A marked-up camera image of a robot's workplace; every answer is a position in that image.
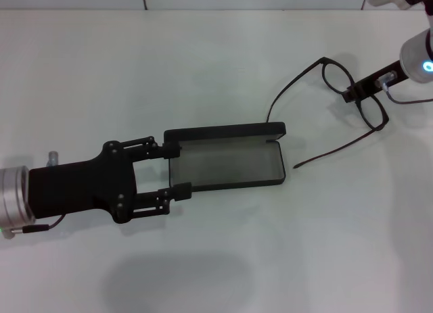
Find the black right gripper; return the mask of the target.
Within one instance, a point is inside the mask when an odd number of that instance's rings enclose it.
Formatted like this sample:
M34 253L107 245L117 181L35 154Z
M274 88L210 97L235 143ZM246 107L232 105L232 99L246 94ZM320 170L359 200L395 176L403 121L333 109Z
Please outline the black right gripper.
M382 90L383 84L387 87L392 87L407 79L408 76L403 71L401 63L395 61L364 79L351 83L343 92L342 97L346 103L362 101L366 97L379 93Z

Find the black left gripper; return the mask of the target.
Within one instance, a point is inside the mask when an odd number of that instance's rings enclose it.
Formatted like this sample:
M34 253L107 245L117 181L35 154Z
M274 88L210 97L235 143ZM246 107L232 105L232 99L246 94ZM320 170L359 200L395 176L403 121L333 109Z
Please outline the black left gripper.
M28 204L37 219L103 210L123 224L168 215L171 201L191 198L191 183L136 194L133 162L179 156L178 142L159 145L153 136L109 141L92 160L30 170Z

